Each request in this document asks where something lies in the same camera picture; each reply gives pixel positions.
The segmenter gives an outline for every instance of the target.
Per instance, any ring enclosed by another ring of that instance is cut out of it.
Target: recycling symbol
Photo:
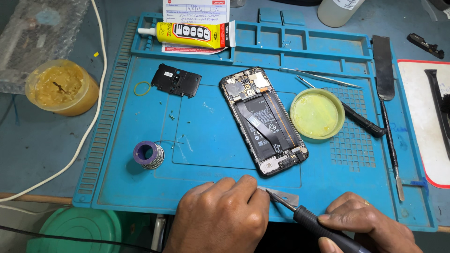
[[[277,129],[277,126],[276,126],[276,125],[274,125],[274,124],[270,124],[270,125],[269,125],[269,130],[270,130],[270,131],[275,131],[275,129]]]

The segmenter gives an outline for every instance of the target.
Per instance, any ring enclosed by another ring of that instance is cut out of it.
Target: screwdriver
[[[305,79],[303,79],[301,76],[297,75],[300,80],[304,81],[307,85],[309,85],[312,88],[315,88],[312,84],[308,83]],[[383,135],[386,134],[387,129],[386,128],[380,128],[379,126],[375,125],[370,120],[366,119],[365,117],[359,115],[357,112],[355,112],[350,106],[348,106],[346,103],[342,102],[342,105],[345,110],[345,115],[347,117],[352,118],[354,121],[358,122],[367,132],[369,132],[371,135],[373,135],[375,138],[380,138]]]
[[[344,233],[329,229],[317,221],[317,216],[311,213],[306,207],[300,205],[295,208],[290,205],[286,200],[280,198],[277,194],[266,190],[270,197],[289,210],[294,212],[294,220],[304,226],[307,230],[313,233],[317,237],[327,237],[330,238],[336,245],[341,248],[344,253],[370,253],[369,250],[361,246],[358,242],[354,241],[352,238],[348,237]]]

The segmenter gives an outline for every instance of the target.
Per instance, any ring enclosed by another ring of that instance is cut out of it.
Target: white bottle
[[[323,0],[317,9],[317,16],[329,27],[341,27],[363,2],[364,0]]]

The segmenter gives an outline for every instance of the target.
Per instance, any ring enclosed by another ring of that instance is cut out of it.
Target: rubber band
[[[146,92],[144,92],[144,93],[142,93],[142,94],[137,94],[136,93],[136,87],[139,85],[139,84],[141,84],[141,83],[146,83],[146,84],[148,84],[148,90],[146,91]],[[135,85],[135,95],[136,96],[143,96],[143,95],[145,95],[145,94],[147,94],[149,91],[150,91],[150,88],[151,88],[152,86],[149,84],[149,82],[147,82],[147,81],[142,81],[142,82],[138,82],[136,85]]]

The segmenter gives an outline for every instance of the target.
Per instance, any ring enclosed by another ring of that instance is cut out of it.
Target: yellow glue tube
[[[234,21],[218,25],[158,22],[155,28],[139,28],[138,33],[174,44],[214,49],[236,46]]]

